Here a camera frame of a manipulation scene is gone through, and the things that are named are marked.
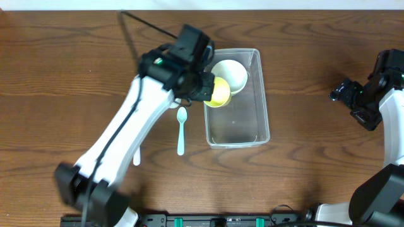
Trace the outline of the yellow plastic cup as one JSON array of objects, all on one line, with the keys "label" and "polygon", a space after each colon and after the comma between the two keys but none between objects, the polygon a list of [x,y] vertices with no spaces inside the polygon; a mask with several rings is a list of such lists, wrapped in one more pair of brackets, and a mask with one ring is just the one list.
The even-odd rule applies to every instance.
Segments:
[{"label": "yellow plastic cup", "polygon": [[232,95],[228,82],[220,77],[214,79],[214,89],[210,101],[204,101],[212,108],[224,107],[231,101]]}]

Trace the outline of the white plastic bowl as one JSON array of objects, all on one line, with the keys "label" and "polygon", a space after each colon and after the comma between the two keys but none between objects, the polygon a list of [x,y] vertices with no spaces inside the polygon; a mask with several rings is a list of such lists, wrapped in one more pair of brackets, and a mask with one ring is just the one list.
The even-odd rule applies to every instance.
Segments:
[{"label": "white plastic bowl", "polygon": [[223,60],[216,63],[211,72],[228,83],[232,96],[241,92],[247,84],[246,68],[235,60]]}]

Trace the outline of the white plastic cup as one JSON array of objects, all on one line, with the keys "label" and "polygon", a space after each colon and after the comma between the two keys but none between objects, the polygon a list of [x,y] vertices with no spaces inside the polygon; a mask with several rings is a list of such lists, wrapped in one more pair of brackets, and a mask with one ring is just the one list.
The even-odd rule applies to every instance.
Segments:
[{"label": "white plastic cup", "polygon": [[177,108],[181,105],[181,99],[180,98],[175,98],[174,101],[170,104],[171,109]]}]

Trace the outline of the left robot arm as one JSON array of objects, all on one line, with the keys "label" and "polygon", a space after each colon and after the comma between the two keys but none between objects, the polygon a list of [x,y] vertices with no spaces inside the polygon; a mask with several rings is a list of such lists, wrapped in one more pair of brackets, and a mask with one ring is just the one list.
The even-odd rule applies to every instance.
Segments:
[{"label": "left robot arm", "polygon": [[134,226],[138,214],[118,191],[151,128],[176,99],[209,101],[215,49],[159,47],[141,56],[127,97],[95,144],[75,164],[61,162],[54,177],[63,203],[81,212],[78,226]]}]

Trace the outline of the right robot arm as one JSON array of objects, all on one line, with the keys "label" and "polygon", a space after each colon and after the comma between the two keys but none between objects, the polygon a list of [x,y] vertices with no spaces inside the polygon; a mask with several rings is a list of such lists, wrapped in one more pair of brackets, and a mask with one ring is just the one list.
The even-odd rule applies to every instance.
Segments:
[{"label": "right robot arm", "polygon": [[330,94],[366,130],[384,132],[380,171],[353,193],[349,202],[320,204],[306,215],[311,226],[403,226],[403,51],[378,53],[368,82],[348,78]]}]

